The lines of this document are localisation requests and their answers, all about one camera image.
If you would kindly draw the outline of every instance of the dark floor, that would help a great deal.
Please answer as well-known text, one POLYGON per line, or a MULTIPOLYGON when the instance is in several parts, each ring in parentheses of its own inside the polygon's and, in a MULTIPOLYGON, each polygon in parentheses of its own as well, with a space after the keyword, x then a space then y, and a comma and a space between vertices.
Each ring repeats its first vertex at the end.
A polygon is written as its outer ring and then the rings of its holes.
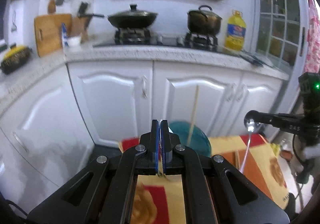
POLYGON ((94 145, 94 149, 89 157, 88 162, 91 162, 93 159, 97 158, 99 155, 105 155, 106 157, 111 158, 118 155, 122 155, 122 153, 119 148, 94 145))

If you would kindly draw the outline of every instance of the pot lid handle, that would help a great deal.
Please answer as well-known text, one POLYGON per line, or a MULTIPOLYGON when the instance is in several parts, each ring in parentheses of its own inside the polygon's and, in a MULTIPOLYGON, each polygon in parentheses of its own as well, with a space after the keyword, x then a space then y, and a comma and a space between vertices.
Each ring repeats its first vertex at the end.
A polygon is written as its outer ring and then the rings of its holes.
POLYGON ((210 9, 210 11, 212 12, 212 8, 211 8, 211 6, 207 6, 207 5, 202 5, 202 6, 199 6, 199 10, 201 10, 201 8, 203 8, 203 7, 207 7, 207 8, 209 8, 210 9))
POLYGON ((137 11, 137 4, 130 4, 131 12, 137 11))

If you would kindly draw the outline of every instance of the gas stove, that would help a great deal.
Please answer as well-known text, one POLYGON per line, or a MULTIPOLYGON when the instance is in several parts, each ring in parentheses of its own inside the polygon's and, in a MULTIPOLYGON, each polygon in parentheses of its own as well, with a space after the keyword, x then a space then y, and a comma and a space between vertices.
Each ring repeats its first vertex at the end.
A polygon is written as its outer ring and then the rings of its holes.
POLYGON ((214 36, 194 33, 187 33, 185 36, 164 35, 151 33, 148 29, 118 29, 112 39, 94 45, 93 47, 98 48, 115 45, 179 47, 239 56, 236 52, 231 52, 225 48, 219 47, 218 39, 214 36))

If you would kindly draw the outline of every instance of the glass door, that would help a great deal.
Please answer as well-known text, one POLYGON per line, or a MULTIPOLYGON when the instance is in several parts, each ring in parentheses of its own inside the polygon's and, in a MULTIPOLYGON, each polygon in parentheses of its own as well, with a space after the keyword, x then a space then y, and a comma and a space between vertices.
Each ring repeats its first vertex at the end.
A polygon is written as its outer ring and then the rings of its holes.
POLYGON ((291 75, 300 40, 299 0, 260 0, 257 52, 291 75))

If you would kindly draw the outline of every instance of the stove burner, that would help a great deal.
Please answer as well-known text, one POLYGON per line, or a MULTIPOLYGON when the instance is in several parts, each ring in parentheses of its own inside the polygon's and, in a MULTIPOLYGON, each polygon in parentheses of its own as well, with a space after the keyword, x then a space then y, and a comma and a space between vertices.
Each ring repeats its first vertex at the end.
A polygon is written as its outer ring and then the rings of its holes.
POLYGON ((218 39, 215 36, 196 33, 187 33, 184 42, 186 46, 201 46, 208 50, 216 49, 218 45, 218 39))
POLYGON ((115 43, 149 43, 150 31, 148 29, 118 29, 115 33, 115 43))

